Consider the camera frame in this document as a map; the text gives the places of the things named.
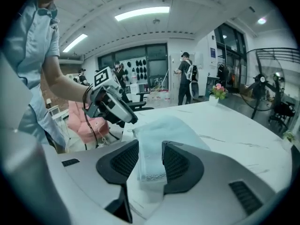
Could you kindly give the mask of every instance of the pink flower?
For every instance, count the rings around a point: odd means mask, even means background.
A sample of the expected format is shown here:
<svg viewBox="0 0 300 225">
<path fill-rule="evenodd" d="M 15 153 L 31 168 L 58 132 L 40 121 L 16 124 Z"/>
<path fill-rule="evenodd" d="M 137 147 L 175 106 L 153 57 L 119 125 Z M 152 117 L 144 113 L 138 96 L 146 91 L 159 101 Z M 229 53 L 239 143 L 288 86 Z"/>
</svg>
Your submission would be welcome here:
<svg viewBox="0 0 300 225">
<path fill-rule="evenodd" d="M 219 90 L 221 87 L 222 87 L 222 85 L 221 85 L 220 83 L 217 83 L 217 84 L 216 84 L 217 90 Z"/>
</svg>

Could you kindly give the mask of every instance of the green plant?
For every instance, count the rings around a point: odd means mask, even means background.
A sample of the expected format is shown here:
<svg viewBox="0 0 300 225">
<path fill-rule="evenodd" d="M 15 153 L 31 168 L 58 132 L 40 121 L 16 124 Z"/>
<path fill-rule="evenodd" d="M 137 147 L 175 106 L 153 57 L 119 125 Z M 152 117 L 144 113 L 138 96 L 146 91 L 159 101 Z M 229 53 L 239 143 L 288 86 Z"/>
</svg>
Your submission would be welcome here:
<svg viewBox="0 0 300 225">
<path fill-rule="evenodd" d="M 287 140 L 289 140 L 291 143 L 294 142 L 295 139 L 295 135 L 292 132 L 288 132 L 286 131 L 285 133 L 283 133 L 283 138 L 286 138 Z"/>
<path fill-rule="evenodd" d="M 213 94 L 216 98 L 223 100 L 226 97 L 227 90 L 218 83 L 212 87 L 210 93 Z"/>
</svg>

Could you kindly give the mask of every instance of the ceiling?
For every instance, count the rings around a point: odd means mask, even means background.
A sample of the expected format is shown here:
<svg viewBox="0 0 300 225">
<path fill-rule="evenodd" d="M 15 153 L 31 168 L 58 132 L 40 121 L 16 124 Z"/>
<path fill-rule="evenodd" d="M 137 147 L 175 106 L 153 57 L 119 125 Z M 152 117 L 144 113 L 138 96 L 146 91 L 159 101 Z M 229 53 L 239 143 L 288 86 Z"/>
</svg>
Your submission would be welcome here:
<svg viewBox="0 0 300 225">
<path fill-rule="evenodd" d="M 238 18 L 256 33 L 267 28 L 267 24 L 265 28 L 257 26 L 260 16 L 277 15 L 276 8 L 264 0 L 56 0 L 55 4 L 59 11 L 61 52 L 84 33 L 88 37 L 69 53 L 86 58 L 133 40 L 201 39 L 230 18 Z M 127 11 L 153 6 L 170 6 L 170 13 L 142 15 L 120 22 L 114 18 Z"/>
</svg>

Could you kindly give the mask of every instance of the black cap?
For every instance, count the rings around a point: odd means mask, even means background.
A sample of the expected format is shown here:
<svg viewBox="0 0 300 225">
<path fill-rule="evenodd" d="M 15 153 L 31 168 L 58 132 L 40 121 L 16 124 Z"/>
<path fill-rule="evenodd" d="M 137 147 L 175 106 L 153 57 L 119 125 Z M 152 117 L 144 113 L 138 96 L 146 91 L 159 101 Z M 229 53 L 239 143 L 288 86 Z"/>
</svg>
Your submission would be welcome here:
<svg viewBox="0 0 300 225">
<path fill-rule="evenodd" d="M 184 52 L 184 53 L 181 55 L 181 57 L 183 57 L 183 56 L 185 56 L 186 58 L 189 58 L 188 52 Z"/>
</svg>

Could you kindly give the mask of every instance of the potted plant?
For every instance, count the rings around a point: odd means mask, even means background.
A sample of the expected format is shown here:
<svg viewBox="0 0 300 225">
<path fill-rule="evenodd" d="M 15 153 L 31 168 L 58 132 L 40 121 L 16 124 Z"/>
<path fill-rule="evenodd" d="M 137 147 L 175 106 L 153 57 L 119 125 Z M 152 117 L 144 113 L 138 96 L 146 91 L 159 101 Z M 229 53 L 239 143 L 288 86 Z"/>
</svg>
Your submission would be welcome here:
<svg viewBox="0 0 300 225">
<path fill-rule="evenodd" d="M 219 99 L 225 99 L 226 94 L 227 90 L 221 84 L 216 84 L 212 87 L 212 90 L 210 91 L 210 103 L 212 105 L 217 105 Z"/>
<path fill-rule="evenodd" d="M 293 143 L 296 141 L 295 135 L 290 131 L 286 131 L 285 133 L 283 133 L 283 141 L 283 148 L 285 150 L 290 150 L 293 146 Z"/>
</svg>

